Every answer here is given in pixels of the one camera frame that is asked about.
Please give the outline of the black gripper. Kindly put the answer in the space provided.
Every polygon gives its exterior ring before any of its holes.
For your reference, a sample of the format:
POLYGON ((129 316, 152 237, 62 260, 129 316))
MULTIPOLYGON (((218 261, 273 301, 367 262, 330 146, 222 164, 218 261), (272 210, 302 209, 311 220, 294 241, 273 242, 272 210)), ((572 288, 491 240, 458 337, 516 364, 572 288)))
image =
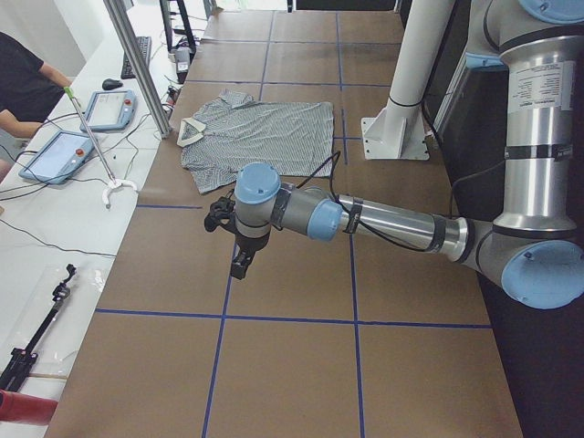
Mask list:
POLYGON ((230 267, 230 276, 236 279, 244 279, 256 252, 262 250, 269 241, 269 234, 260 237, 248 237, 237 234, 235 244, 238 248, 230 267))

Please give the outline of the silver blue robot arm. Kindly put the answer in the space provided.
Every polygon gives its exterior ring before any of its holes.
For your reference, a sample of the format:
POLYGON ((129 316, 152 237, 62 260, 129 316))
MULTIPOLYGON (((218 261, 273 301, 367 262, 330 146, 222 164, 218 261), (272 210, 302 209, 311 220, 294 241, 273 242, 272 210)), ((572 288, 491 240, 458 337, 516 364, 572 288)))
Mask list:
POLYGON ((468 266, 532 308, 563 307, 583 293, 583 251, 568 217, 573 103, 583 55, 580 1, 473 1, 466 65, 508 72, 506 125, 469 133, 456 122, 446 163, 461 174, 496 160, 491 222, 423 214, 301 189, 254 162, 237 176, 228 229, 238 248, 231 274, 243 278, 273 229, 328 241, 337 232, 371 234, 413 251, 468 266))

